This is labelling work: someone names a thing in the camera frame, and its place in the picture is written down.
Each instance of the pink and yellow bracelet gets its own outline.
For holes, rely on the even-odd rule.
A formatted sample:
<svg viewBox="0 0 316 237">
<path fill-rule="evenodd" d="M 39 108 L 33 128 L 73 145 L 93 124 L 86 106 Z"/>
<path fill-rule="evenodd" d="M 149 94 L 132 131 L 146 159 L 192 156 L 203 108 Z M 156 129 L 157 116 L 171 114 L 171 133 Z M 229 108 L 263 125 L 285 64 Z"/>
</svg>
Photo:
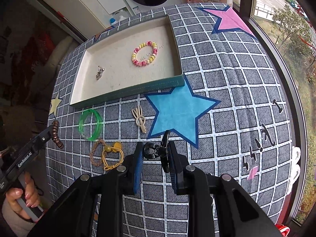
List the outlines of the pink and yellow bracelet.
<svg viewBox="0 0 316 237">
<path fill-rule="evenodd" d="M 153 53 L 151 56 L 149 56 L 148 60 L 146 61 L 138 61 L 136 59 L 136 54 L 139 52 L 139 50 L 145 46 L 151 46 L 153 48 Z M 157 55 L 157 45 L 155 42 L 152 42 L 152 41 L 148 41 L 148 42 L 144 42 L 142 44 L 139 45 L 139 47 L 135 48 L 133 54 L 132 54 L 132 62 L 138 66 L 138 67 L 141 67 L 141 66 L 146 66 L 148 64 L 150 64 L 156 57 Z"/>
</svg>

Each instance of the green plastic bangle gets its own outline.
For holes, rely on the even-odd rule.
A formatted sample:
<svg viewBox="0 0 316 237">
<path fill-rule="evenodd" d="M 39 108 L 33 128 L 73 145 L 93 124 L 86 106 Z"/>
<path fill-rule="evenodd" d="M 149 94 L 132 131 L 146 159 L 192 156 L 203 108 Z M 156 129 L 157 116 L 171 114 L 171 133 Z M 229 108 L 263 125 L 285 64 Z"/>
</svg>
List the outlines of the green plastic bangle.
<svg viewBox="0 0 316 237">
<path fill-rule="evenodd" d="M 84 122 L 85 122 L 85 120 L 86 120 L 86 118 L 87 118 L 87 116 L 88 116 L 89 114 L 94 114 L 94 115 L 95 115 L 95 117 L 96 117 L 96 119 L 97 119 L 97 125 L 96 125 L 96 129 L 95 129 L 94 132 L 92 133 L 92 136 L 87 137 L 87 136 L 85 136 L 84 133 L 83 133 L 83 124 L 84 124 Z M 81 135 L 84 139 L 86 139 L 86 140 L 88 140 L 88 141 L 95 141 L 96 139 L 99 138 L 100 133 L 101 133 L 101 131 L 102 131 L 102 121 L 103 121 L 103 120 L 102 120 L 100 114 L 99 114 L 97 111 L 95 111 L 95 110 L 93 110 L 93 109 L 89 109 L 89 110 L 84 111 L 84 112 L 82 113 L 82 115 L 80 116 L 80 120 L 79 120 L 79 133 L 80 133 L 80 135 Z"/>
</svg>

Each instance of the brown spiral hair tie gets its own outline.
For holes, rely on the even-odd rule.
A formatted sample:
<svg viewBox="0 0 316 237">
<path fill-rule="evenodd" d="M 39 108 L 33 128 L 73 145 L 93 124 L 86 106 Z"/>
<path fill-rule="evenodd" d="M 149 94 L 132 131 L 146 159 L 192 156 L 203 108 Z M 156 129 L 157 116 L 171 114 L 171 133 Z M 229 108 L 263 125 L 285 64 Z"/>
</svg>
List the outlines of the brown spiral hair tie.
<svg viewBox="0 0 316 237">
<path fill-rule="evenodd" d="M 59 128 L 58 120 L 54 120 L 52 125 L 53 125 L 52 140 L 57 145 L 58 148 L 62 149 L 64 148 L 64 144 L 58 137 L 58 128 Z"/>
</svg>

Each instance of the window frame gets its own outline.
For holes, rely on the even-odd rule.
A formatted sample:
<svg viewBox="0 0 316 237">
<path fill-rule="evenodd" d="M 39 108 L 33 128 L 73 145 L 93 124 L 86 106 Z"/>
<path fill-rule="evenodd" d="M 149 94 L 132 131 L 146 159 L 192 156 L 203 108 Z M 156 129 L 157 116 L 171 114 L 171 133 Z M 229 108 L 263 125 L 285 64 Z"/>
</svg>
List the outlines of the window frame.
<svg viewBox="0 0 316 237">
<path fill-rule="evenodd" d="M 307 132 L 305 119 L 303 114 L 303 108 L 301 100 L 299 98 L 297 89 L 295 87 L 294 80 L 286 66 L 282 56 L 271 42 L 266 33 L 261 29 L 261 27 L 251 18 L 252 11 L 255 6 L 255 0 L 241 0 L 240 6 L 233 3 L 233 9 L 239 15 L 239 17 L 246 23 L 255 37 L 259 40 L 263 48 L 265 49 L 267 55 L 274 65 L 274 69 L 279 75 L 279 80 L 283 85 L 283 91 L 286 94 L 287 105 L 290 108 L 291 115 L 291 131 L 293 145 L 301 148 L 301 159 L 298 164 L 301 167 L 301 173 L 298 180 L 293 184 L 289 206 L 285 213 L 283 224 L 289 225 L 293 220 L 293 217 L 298 210 L 300 201 L 304 191 L 304 183 L 306 176 L 307 167 Z M 310 5 L 307 6 L 306 1 L 298 0 L 300 4 L 304 4 L 303 7 L 307 7 L 309 11 L 311 10 Z"/>
</svg>

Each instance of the person's arm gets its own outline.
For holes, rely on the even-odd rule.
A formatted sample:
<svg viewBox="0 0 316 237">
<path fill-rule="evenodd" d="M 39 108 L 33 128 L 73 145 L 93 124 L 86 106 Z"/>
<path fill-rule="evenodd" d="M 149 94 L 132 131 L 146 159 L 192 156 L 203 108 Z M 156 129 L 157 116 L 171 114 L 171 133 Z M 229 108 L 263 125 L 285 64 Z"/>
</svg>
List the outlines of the person's arm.
<svg viewBox="0 0 316 237">
<path fill-rule="evenodd" d="M 28 172 L 25 173 L 25 198 L 28 207 L 36 207 L 40 204 L 40 198 L 34 181 Z M 18 237 L 25 237 L 35 225 L 30 216 L 21 208 L 16 201 L 23 195 L 23 190 L 19 188 L 11 188 L 6 193 L 6 199 L 2 205 L 2 215 L 12 231 Z"/>
</svg>

